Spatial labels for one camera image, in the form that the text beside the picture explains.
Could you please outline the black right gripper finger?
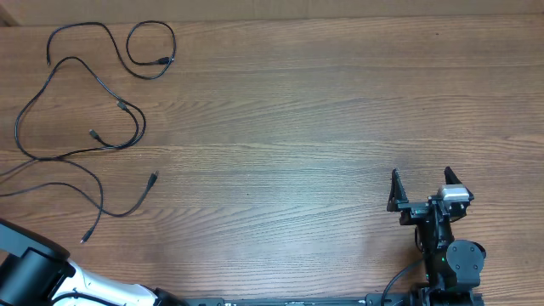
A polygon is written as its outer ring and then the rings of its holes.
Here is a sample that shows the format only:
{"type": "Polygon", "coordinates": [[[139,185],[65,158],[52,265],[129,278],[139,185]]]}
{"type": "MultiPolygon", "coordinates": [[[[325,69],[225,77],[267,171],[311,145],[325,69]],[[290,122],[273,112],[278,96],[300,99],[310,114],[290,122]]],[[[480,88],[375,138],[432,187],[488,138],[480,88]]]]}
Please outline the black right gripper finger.
{"type": "Polygon", "coordinates": [[[397,168],[392,171],[391,187],[388,197],[387,211],[401,212],[407,209],[409,200],[405,193],[405,188],[401,182],[400,173],[397,168]]]}
{"type": "Polygon", "coordinates": [[[455,175],[450,167],[445,168],[444,175],[446,184],[462,184],[461,180],[455,175]]]}

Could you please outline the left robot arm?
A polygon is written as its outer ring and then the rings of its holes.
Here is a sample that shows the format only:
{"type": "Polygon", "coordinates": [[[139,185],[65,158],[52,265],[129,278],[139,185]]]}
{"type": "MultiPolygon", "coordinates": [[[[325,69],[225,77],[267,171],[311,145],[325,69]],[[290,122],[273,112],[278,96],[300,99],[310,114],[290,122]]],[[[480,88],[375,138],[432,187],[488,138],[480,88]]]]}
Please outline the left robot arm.
{"type": "Polygon", "coordinates": [[[59,244],[1,221],[2,305],[186,305],[162,289],[123,284],[90,273],[59,244]]]}

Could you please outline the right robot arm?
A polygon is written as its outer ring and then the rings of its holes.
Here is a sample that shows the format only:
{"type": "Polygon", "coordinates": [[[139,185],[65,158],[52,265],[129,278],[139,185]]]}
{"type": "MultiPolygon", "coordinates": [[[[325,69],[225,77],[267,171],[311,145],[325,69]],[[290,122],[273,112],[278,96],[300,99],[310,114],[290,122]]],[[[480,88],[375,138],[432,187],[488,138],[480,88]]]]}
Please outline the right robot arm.
{"type": "Polygon", "coordinates": [[[473,193],[461,182],[450,167],[444,170],[445,184],[426,201],[409,201],[394,169],[387,210],[399,213],[401,225],[415,227],[414,240],[422,257],[402,269],[386,286],[380,297],[381,305],[482,305],[484,300],[473,289],[480,285],[480,273],[485,265],[486,250],[474,241],[458,240],[451,225],[467,216],[473,193]],[[394,283],[422,264],[424,283],[411,287],[408,293],[388,295],[394,283]]]}

